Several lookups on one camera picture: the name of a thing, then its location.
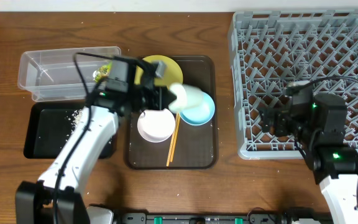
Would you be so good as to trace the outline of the pile of rice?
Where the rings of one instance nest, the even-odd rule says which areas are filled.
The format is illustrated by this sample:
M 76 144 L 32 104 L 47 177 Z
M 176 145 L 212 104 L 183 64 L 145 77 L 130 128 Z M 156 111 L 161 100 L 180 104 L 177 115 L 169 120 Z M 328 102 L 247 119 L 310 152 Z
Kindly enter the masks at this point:
M 73 129 L 75 129 L 80 122 L 82 117 L 82 110 L 74 110 L 74 112 L 71 115 L 71 126 Z

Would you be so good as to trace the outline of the pink bowl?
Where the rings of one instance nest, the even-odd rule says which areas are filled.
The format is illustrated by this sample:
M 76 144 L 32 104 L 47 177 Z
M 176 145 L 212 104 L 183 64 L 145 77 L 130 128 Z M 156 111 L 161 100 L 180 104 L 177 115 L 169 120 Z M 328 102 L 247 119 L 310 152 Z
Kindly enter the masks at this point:
M 173 134 L 175 125 L 175 117 L 168 109 L 145 110 L 139 115 L 137 130 L 146 141 L 158 143 Z

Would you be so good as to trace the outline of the green orange snack wrapper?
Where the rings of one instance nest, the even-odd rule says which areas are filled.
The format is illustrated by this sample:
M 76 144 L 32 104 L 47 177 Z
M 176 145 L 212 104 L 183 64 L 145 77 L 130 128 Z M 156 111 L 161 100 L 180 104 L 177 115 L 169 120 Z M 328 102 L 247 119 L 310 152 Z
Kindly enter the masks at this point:
M 112 68 L 112 63 L 99 67 L 93 73 L 93 80 L 97 83 L 102 77 L 108 77 Z

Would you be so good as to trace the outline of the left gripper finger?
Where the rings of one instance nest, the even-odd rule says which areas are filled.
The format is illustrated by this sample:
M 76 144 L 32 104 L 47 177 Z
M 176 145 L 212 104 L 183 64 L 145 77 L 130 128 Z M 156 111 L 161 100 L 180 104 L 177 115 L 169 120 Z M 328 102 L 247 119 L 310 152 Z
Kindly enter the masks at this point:
M 160 97 L 162 101 L 175 101 L 177 99 L 176 94 L 170 91 L 166 86 L 160 87 Z
M 173 98 L 160 99 L 159 109 L 160 110 L 168 109 L 169 104 L 172 103 L 173 101 L 175 101 Z

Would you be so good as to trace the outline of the white green cup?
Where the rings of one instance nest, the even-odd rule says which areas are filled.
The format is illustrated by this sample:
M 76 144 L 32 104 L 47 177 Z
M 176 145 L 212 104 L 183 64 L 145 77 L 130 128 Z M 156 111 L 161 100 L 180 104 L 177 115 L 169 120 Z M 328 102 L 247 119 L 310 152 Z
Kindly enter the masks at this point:
M 181 83 L 172 83 L 169 87 L 171 93 L 177 98 L 168 105 L 172 113 L 199 106 L 203 102 L 203 91 L 197 87 Z

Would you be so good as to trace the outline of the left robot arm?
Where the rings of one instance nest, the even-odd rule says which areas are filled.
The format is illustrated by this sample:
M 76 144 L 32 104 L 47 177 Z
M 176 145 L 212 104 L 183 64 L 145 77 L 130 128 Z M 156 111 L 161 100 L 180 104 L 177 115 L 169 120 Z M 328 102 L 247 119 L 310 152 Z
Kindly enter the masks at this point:
M 17 188 L 17 223 L 114 223 L 112 210 L 83 201 L 90 174 L 121 118 L 165 109 L 176 97 L 155 85 L 168 68 L 162 60 L 113 56 L 109 61 L 109 73 L 86 91 L 81 119 L 59 155 L 38 181 Z

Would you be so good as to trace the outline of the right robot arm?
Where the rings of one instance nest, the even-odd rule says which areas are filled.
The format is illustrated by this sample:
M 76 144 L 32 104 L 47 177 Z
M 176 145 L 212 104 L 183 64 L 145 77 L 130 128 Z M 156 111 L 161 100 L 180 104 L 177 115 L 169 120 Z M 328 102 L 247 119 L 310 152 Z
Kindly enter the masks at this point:
M 334 223 L 358 223 L 358 152 L 344 144 L 345 100 L 297 93 L 283 108 L 260 108 L 262 131 L 292 135 L 321 189 Z

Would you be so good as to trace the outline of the blue bowl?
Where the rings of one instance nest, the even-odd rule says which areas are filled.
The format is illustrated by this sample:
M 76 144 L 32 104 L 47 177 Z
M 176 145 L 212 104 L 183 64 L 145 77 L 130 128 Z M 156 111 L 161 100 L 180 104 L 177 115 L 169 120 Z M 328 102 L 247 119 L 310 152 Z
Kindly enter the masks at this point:
M 181 119 L 192 126 L 201 126 L 208 123 L 214 116 L 215 104 L 213 99 L 203 93 L 203 101 L 197 107 L 183 110 L 180 113 Z

